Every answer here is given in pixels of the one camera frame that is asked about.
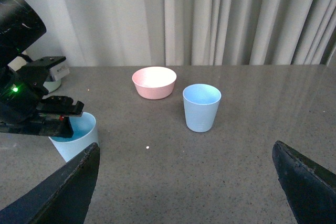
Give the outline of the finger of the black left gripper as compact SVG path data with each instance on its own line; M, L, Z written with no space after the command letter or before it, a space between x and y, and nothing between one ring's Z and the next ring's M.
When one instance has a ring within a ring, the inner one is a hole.
M61 116L58 119L47 118L39 131L40 136L71 138L74 134L70 118Z

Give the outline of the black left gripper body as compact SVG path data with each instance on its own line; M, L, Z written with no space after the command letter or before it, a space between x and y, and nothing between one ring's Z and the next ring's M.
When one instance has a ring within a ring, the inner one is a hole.
M15 71L1 65L1 132L39 135L47 118L80 117L84 104L67 96L49 96L43 86L51 74L66 70L64 56L43 57Z

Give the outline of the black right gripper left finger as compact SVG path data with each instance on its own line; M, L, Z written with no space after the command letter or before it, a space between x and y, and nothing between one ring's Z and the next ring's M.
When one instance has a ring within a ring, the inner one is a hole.
M1 223L84 223L96 186L100 148L92 143L1 210Z

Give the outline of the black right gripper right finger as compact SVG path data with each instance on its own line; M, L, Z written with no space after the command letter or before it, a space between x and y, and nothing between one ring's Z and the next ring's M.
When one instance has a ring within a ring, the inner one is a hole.
M297 223L335 223L335 174L281 141L272 160Z

